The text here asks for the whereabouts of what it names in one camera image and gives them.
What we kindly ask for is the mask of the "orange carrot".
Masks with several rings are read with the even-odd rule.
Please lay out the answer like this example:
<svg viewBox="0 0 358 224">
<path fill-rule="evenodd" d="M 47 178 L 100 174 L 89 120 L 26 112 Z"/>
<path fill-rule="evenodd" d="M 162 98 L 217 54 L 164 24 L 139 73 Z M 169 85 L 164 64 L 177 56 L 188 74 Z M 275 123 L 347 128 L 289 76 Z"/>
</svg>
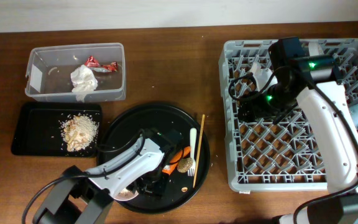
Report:
<svg viewBox="0 0 358 224">
<path fill-rule="evenodd" d="M 186 157 L 191 151 L 191 147 L 187 146 L 184 149 L 181 149 L 178 153 L 176 153 L 173 158 L 169 161 L 169 163 L 163 168 L 162 172 L 170 175 L 176 168 L 178 163 Z"/>
</svg>

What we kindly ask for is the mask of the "pink bowl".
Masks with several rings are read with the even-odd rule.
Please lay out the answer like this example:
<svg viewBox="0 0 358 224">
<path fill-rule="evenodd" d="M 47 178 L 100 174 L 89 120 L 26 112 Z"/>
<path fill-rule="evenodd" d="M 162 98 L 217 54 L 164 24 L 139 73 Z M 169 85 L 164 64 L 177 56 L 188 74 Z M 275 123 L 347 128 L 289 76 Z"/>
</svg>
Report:
<svg viewBox="0 0 358 224">
<path fill-rule="evenodd" d="M 133 198 L 136 198 L 138 196 L 138 191 L 135 188 L 129 188 L 126 187 L 124 189 L 122 189 L 116 196 L 113 197 L 114 200 L 117 201 L 129 201 L 132 200 Z"/>
</svg>

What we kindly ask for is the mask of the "rice and nut scraps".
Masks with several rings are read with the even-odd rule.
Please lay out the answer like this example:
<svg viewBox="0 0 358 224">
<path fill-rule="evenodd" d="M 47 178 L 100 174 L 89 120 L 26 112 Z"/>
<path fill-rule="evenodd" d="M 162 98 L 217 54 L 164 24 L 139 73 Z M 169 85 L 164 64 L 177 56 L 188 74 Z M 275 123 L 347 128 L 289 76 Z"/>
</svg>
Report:
<svg viewBox="0 0 358 224">
<path fill-rule="evenodd" d="M 60 135 L 68 152 L 92 148 L 98 137 L 99 123 L 87 114 L 69 116 L 60 123 Z"/>
</svg>

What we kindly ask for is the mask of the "white napkin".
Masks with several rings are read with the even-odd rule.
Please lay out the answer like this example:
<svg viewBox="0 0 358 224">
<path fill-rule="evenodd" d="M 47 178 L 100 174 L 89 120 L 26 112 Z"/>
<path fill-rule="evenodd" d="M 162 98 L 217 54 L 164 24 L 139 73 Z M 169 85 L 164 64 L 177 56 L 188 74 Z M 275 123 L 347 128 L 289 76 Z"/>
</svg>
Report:
<svg viewBox="0 0 358 224">
<path fill-rule="evenodd" d="M 87 92 L 94 91 L 98 87 L 98 81 L 93 71 L 81 65 L 70 74 L 73 84 L 72 92 L 76 94 L 76 100 L 84 103 Z"/>
</svg>

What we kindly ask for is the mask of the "red snack wrapper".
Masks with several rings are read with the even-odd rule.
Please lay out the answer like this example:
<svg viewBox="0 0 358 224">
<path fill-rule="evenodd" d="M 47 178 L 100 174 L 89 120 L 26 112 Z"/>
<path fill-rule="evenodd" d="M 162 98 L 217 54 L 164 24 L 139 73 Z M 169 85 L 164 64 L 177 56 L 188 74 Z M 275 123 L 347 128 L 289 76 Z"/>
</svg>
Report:
<svg viewBox="0 0 358 224">
<path fill-rule="evenodd" d="M 85 62 L 85 66 L 95 72 L 109 73 L 109 72 L 117 72 L 118 64 L 117 62 L 111 62 L 108 65 L 102 65 L 96 60 L 93 56 L 90 56 Z"/>
</svg>

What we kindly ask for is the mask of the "grey plate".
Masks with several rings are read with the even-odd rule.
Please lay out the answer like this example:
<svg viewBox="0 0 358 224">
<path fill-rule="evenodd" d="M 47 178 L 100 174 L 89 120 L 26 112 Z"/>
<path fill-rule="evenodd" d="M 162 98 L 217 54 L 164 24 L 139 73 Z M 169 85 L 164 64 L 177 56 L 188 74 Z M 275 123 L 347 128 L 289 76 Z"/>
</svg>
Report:
<svg viewBox="0 0 358 224">
<path fill-rule="evenodd" d="M 324 55 L 324 51 L 317 42 L 309 42 L 308 51 L 310 57 Z"/>
</svg>

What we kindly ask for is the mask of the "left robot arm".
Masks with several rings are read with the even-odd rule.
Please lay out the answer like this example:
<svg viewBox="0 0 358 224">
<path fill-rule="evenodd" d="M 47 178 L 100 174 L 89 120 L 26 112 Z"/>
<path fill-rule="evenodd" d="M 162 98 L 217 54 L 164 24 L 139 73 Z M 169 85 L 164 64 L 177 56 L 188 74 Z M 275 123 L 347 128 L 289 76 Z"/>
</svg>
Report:
<svg viewBox="0 0 358 224">
<path fill-rule="evenodd" d="M 67 168 L 31 199 L 35 202 L 50 191 L 32 223 L 104 223 L 123 189 L 139 178 L 147 184 L 160 178 L 182 139 L 174 129 L 167 133 L 141 129 L 127 144 L 111 151 L 115 155 L 111 160 L 86 171 Z"/>
</svg>

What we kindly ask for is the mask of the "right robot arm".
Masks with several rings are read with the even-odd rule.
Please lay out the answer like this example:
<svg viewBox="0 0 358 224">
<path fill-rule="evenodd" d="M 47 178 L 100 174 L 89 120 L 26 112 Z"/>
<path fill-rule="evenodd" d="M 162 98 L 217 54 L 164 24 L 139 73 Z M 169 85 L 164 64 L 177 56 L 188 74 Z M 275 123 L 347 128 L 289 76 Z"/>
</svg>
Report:
<svg viewBox="0 0 358 224">
<path fill-rule="evenodd" d="M 351 118 L 342 74 L 330 55 L 307 55 L 296 37 L 268 48 L 273 72 L 249 76 L 256 90 L 237 98 L 238 117 L 283 119 L 304 112 L 323 158 L 328 194 L 302 203 L 280 223 L 358 223 L 358 131 Z"/>
</svg>

